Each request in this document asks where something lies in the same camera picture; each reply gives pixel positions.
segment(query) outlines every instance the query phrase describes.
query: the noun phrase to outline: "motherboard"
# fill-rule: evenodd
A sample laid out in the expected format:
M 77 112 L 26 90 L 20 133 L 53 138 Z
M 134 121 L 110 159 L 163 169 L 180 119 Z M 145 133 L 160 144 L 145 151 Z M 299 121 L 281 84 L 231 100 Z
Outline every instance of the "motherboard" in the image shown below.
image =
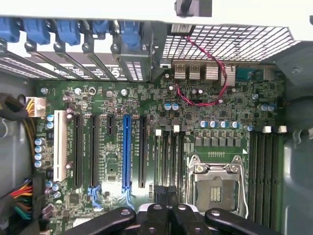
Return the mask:
M 214 207 L 276 228 L 280 217 L 284 76 L 237 68 L 218 104 L 215 83 L 39 81 L 37 170 L 46 175 L 53 235 L 121 206 L 156 201 L 175 186 L 180 203 Z

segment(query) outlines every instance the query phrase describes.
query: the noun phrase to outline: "wire bundle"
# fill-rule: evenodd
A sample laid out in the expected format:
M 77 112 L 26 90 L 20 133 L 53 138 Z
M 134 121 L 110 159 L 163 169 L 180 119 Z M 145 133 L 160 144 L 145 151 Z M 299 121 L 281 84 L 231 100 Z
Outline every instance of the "wire bundle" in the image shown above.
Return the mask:
M 22 186 L 10 193 L 16 202 L 15 212 L 25 220 L 31 219 L 32 188 L 30 181 L 26 181 Z
M 227 88 L 227 85 L 226 85 L 226 82 L 227 82 L 227 74 L 226 74 L 226 71 L 225 71 L 225 65 L 220 61 L 218 60 L 217 58 L 215 58 L 213 55 L 211 55 L 210 53 L 208 53 L 205 49 L 203 49 L 202 47 L 200 47 L 199 45 L 197 45 L 194 41 L 192 41 L 190 39 L 190 37 L 185 37 L 184 38 L 186 41 L 188 41 L 191 45 L 197 47 L 199 50 L 201 50 L 204 54 L 206 54 L 206 56 L 212 60 L 214 60 L 217 65 L 219 66 L 220 70 L 221 70 L 221 73 L 223 75 L 223 77 L 225 78 L 224 80 L 224 84 L 223 84 L 223 88 L 221 89 L 219 95 L 218 95 L 218 99 L 215 100 L 215 101 L 212 101 L 212 102 L 209 102 L 209 103 L 194 103 L 193 101 L 191 101 L 190 99 L 188 99 L 180 90 L 180 87 L 178 84 L 176 84 L 176 91 L 177 91 L 177 94 L 180 96 L 180 98 L 184 101 L 186 101 L 188 104 L 190 105 L 195 105 L 195 106 L 198 106 L 198 107 L 205 107 L 205 106 L 210 106 L 210 105 L 215 105 L 215 104 L 219 104 L 219 99 L 221 98 L 221 96 L 223 95 L 224 91 L 226 90 Z

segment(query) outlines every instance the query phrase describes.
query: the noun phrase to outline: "red wire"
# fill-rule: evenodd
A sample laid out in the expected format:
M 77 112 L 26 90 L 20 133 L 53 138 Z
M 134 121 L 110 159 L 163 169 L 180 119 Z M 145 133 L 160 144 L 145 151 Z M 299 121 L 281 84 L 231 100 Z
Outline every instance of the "red wire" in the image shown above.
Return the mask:
M 224 81 L 224 84 L 223 84 L 223 88 L 221 89 L 219 95 L 218 95 L 218 99 L 223 95 L 224 91 L 226 90 L 227 88 L 227 84 L 226 84 L 226 81 L 227 81 L 227 74 L 226 74 L 226 71 L 225 71 L 225 65 L 218 59 L 216 59 L 213 55 L 211 55 L 210 53 L 208 53 L 204 48 L 200 47 L 199 45 L 197 45 L 194 41 L 192 41 L 190 39 L 190 37 L 186 37 L 187 41 L 189 43 L 191 43 L 193 46 L 196 46 L 199 50 L 201 50 L 204 54 L 206 54 L 207 57 L 209 57 L 210 59 L 214 60 L 218 66 L 220 67 L 221 69 L 221 73 L 223 75 L 223 77 L 225 78 L 225 81 Z M 191 100 L 189 100 L 187 97 L 185 97 L 181 92 L 180 92 L 180 88 L 178 85 L 176 85 L 176 90 L 177 90 L 177 94 L 184 100 L 186 101 L 188 104 L 190 105 L 196 105 L 196 106 L 199 106 L 199 107 L 203 107 L 203 106 L 209 106 L 209 105 L 215 105 L 215 104 L 218 104 L 219 101 L 218 100 L 215 100 L 213 102 L 210 102 L 210 103 L 194 103 L 192 102 Z

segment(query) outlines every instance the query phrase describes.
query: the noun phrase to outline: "blue connector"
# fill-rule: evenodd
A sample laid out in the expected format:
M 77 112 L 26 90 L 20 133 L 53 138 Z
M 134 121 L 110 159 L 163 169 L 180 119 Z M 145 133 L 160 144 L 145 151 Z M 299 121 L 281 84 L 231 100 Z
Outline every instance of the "blue connector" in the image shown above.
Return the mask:
M 130 49 L 140 46 L 139 22 L 136 21 L 120 21 L 122 41 Z
M 30 40 L 40 45 L 50 44 L 49 28 L 45 20 L 26 18 L 23 19 L 23 24 Z
M 71 46 L 80 44 L 80 33 L 77 20 L 57 20 L 58 35 L 63 42 Z
M 18 43 L 20 31 L 18 24 L 10 17 L 0 17 L 0 38 L 8 43 Z
M 109 21 L 93 21 L 92 22 L 92 32 L 94 34 L 98 33 L 108 33 L 109 32 Z
M 132 143 L 132 117 L 123 117 L 123 145 L 122 145 L 122 193 L 131 189 L 131 143 Z

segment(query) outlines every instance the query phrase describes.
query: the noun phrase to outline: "white pci slot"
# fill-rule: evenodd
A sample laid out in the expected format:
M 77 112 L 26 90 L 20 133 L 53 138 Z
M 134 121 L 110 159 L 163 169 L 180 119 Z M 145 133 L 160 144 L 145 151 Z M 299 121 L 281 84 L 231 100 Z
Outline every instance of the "white pci slot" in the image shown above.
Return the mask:
M 54 111 L 53 181 L 66 178 L 67 117 L 66 111 Z

